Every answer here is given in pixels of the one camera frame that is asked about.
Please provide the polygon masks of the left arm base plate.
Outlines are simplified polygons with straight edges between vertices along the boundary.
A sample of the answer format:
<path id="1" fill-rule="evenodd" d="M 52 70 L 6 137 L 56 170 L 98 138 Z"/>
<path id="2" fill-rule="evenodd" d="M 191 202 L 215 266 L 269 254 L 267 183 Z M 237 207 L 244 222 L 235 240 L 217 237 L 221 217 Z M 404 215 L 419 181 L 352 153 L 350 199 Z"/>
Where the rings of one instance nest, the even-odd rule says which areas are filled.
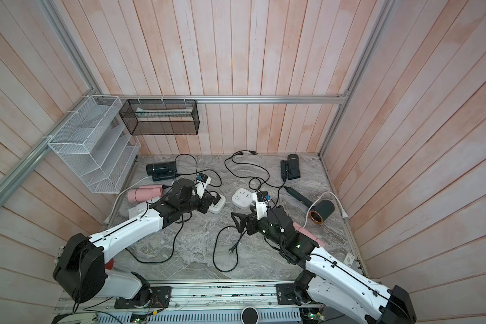
<path id="1" fill-rule="evenodd" d="M 117 298 L 114 309 L 145 309 L 148 307 L 165 309 L 170 304 L 171 291 L 171 286 L 143 288 L 143 291 L 132 299 Z"/>

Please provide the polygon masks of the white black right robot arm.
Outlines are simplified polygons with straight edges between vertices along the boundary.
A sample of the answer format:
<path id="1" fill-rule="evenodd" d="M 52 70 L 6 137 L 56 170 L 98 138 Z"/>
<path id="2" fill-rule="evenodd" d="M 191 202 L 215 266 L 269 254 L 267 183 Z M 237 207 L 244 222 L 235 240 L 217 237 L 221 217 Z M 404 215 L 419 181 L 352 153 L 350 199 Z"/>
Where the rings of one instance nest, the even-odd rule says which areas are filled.
<path id="1" fill-rule="evenodd" d="M 329 306 L 357 323 L 416 323 L 405 289 L 388 288 L 337 260 L 282 207 L 247 215 L 232 213 L 231 217 L 240 233 L 261 234 L 287 262 L 302 268 L 291 294 L 297 305 Z"/>

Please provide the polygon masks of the pink hair dryer under arm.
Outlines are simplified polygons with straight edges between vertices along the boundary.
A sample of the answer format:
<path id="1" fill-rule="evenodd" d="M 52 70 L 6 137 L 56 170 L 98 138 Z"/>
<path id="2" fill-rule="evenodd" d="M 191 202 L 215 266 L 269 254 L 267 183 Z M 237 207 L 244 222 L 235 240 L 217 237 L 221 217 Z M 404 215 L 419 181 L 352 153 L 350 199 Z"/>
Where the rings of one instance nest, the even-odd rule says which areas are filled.
<path id="1" fill-rule="evenodd" d="M 315 236 L 314 234 L 310 233 L 307 229 L 303 228 L 300 224 L 294 222 L 294 228 L 297 232 L 300 232 L 301 234 L 307 236 L 308 238 L 310 238 L 311 240 L 314 240 L 316 241 L 316 243 L 318 245 L 320 245 L 320 247 L 323 247 L 325 248 L 325 243 L 324 241 L 322 241 L 320 238 L 318 238 L 317 236 Z"/>

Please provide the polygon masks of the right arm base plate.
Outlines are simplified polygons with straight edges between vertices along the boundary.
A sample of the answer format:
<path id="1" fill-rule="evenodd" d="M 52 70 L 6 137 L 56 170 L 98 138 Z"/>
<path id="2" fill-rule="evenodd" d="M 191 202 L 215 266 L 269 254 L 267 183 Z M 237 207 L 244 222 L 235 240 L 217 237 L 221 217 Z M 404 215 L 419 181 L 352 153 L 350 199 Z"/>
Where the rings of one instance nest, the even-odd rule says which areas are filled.
<path id="1" fill-rule="evenodd" d="M 310 305 L 321 304 L 322 300 L 314 298 L 315 290 L 330 284 L 308 270 L 302 270 L 293 283 L 278 283 L 275 285 L 279 305 Z"/>

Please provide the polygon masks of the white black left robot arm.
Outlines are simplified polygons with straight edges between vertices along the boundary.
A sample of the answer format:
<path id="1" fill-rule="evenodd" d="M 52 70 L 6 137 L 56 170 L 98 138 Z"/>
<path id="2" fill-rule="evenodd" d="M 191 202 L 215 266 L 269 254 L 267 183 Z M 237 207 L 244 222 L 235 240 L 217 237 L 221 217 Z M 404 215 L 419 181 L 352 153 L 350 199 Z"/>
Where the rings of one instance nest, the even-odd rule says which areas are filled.
<path id="1" fill-rule="evenodd" d="M 74 235 L 58 255 L 54 280 L 77 305 L 94 297 L 114 297 L 146 307 L 151 302 L 150 283 L 138 273 L 123 274 L 106 265 L 140 239 L 182 221 L 185 213 L 208 212 L 215 201 L 206 192 L 210 182 L 204 173 L 196 180 L 178 179 L 168 193 L 132 219 L 91 236 Z"/>

